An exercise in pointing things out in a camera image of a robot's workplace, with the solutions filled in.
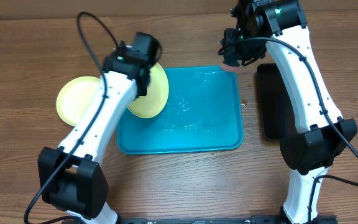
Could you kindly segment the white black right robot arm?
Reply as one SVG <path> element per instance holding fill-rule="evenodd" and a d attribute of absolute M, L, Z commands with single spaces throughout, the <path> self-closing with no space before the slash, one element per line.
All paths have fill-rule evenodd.
<path fill-rule="evenodd" d="M 336 223 L 322 217 L 317 202 L 334 159 L 357 133 L 324 84 L 313 55 L 308 21 L 298 1 L 239 1 L 234 28 L 224 31 L 222 68 L 234 71 L 270 55 L 256 80 L 266 139 L 278 141 L 290 168 L 287 198 L 277 223 Z"/>

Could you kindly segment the red sponge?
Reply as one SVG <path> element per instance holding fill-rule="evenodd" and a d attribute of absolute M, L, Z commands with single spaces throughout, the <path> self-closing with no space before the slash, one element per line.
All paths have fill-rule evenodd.
<path fill-rule="evenodd" d="M 238 62 L 239 56 L 233 47 L 223 48 L 223 40 L 219 41 L 218 55 L 223 56 L 223 62 L 221 64 L 221 69 L 227 72 L 237 72 L 240 69 L 240 63 Z"/>

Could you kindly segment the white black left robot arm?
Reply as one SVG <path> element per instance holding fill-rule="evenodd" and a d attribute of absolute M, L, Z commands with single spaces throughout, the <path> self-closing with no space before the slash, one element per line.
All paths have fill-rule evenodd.
<path fill-rule="evenodd" d="M 56 149 L 45 147 L 38 158 L 38 198 L 67 212 L 52 223 L 116 223 L 107 203 L 108 182 L 101 165 L 108 143 L 126 108 L 147 93 L 155 55 L 114 52 L 100 65 L 101 80 L 80 121 Z"/>

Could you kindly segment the yellow plate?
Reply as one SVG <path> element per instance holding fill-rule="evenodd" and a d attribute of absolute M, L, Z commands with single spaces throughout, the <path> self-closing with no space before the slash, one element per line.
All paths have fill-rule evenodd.
<path fill-rule="evenodd" d="M 139 96 L 127 108 L 140 118 L 153 118 L 165 107 L 169 96 L 168 78 L 163 67 L 156 63 L 150 69 L 150 83 L 147 94 Z"/>
<path fill-rule="evenodd" d="M 76 126 L 91 103 L 100 79 L 91 76 L 78 77 L 68 82 L 59 92 L 56 109 L 59 117 L 70 126 Z"/>

